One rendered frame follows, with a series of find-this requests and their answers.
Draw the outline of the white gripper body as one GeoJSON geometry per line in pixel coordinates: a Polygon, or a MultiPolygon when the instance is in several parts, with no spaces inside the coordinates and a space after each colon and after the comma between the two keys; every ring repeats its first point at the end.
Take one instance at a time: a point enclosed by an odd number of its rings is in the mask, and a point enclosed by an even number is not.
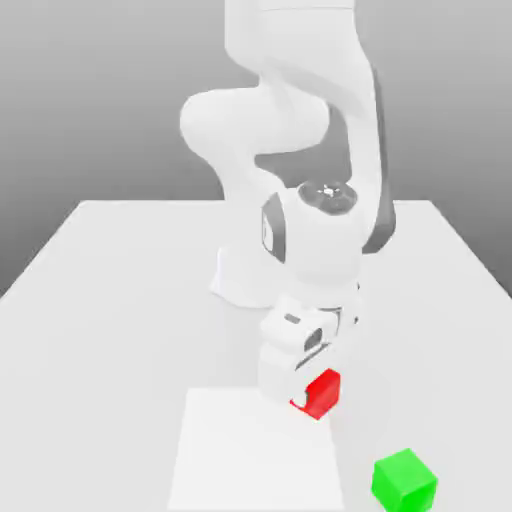
{"type": "Polygon", "coordinates": [[[258,361],[258,386],[278,403],[306,403],[309,384],[330,366],[330,344],[321,343],[306,353],[289,353],[264,342],[258,361]]]}

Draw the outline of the small red cube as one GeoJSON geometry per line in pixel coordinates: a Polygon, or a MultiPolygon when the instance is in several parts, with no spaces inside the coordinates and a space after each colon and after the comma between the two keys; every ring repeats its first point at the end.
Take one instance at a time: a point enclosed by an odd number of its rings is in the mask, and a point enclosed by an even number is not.
{"type": "Polygon", "coordinates": [[[327,369],[305,388],[303,395],[290,404],[315,420],[324,417],[339,401],[341,375],[327,369]]]}

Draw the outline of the small green cube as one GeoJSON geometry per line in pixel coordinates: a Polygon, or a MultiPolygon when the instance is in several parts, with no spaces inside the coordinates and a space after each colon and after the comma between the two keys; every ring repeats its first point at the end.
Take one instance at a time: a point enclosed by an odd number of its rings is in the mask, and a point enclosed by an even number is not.
{"type": "Polygon", "coordinates": [[[428,512],[438,477],[410,449],[375,462],[371,491],[386,512],[428,512]]]}

